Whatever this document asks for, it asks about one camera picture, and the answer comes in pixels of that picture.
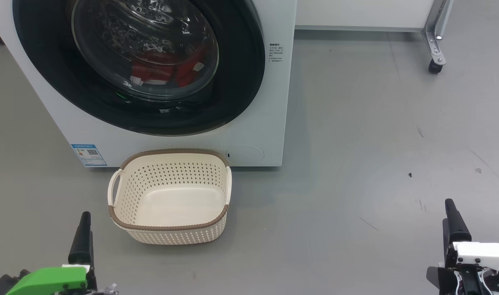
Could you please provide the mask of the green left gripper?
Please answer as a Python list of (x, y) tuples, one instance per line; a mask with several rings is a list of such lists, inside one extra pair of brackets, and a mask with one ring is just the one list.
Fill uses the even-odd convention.
[(118, 295), (116, 284), (98, 289), (94, 273), (91, 214), (82, 213), (68, 263), (61, 267), (41, 268), (17, 282), (7, 295)]

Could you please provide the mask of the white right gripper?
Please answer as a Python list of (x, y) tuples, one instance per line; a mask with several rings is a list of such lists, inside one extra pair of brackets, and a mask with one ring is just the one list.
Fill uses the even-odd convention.
[(445, 199), (444, 263), (427, 268), (426, 278), (441, 295), (499, 295), (499, 243), (471, 242), (452, 199)]

